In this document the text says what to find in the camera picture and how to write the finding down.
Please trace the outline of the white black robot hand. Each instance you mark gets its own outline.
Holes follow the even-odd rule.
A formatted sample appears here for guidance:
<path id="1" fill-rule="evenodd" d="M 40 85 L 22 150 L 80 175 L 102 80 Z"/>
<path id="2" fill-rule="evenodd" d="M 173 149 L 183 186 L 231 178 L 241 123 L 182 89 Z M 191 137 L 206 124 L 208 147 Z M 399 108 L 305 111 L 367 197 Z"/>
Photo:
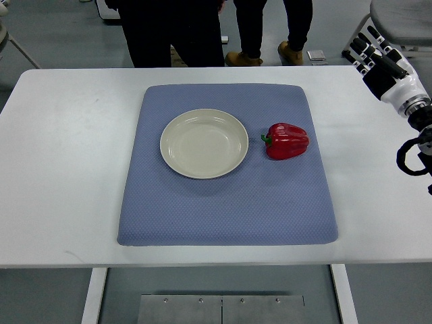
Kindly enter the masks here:
<path id="1" fill-rule="evenodd" d="M 358 33 L 344 51 L 344 57 L 361 74 L 367 88 L 402 117 L 418 110 L 430 113 L 431 98 L 407 58 L 374 27 L 368 26 L 367 31 L 370 36 Z"/>

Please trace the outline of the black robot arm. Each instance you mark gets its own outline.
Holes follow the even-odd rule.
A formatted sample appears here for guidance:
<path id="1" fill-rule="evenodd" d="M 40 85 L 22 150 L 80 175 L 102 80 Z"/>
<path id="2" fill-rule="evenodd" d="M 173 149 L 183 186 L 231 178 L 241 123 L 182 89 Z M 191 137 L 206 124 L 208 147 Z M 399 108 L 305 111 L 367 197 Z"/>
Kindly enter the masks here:
<path id="1" fill-rule="evenodd" d="M 399 148 L 396 154 L 396 164 L 409 176 L 431 175 L 431 104 L 418 104 L 408 116 L 408 123 L 418 131 L 418 136 L 407 140 Z M 406 154 L 414 146 L 420 150 L 417 156 L 424 165 L 424 168 L 420 170 L 412 170 L 406 165 Z"/>

